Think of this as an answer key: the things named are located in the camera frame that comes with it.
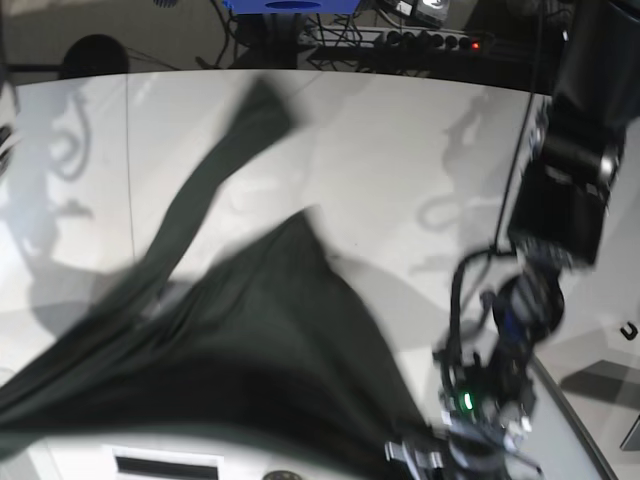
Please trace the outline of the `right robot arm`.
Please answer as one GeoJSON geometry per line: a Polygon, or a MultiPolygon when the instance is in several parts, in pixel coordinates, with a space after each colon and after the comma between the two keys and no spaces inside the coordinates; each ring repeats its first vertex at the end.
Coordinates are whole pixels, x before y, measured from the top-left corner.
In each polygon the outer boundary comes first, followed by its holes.
{"type": "Polygon", "coordinates": [[[1,2],[1,33],[0,33],[0,81],[1,81],[1,168],[0,175],[4,178],[13,162],[14,151],[20,142],[17,129],[19,102],[16,86],[10,72],[6,39],[4,1],[1,2]]]}

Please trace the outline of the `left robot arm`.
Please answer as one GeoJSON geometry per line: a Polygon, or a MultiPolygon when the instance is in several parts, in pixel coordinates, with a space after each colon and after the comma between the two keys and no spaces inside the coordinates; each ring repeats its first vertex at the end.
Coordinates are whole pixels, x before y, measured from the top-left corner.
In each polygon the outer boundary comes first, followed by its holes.
{"type": "Polygon", "coordinates": [[[597,260],[626,131],[639,115],[638,41],[637,2],[576,5],[518,192],[502,200],[496,235],[509,248],[469,252],[453,275],[449,329],[434,354],[448,426],[385,447],[411,478],[505,479],[519,457],[536,403],[528,368],[564,315],[560,276],[597,260]],[[485,292],[478,320],[463,326],[467,266],[504,257],[521,257],[521,271],[485,292]]]}

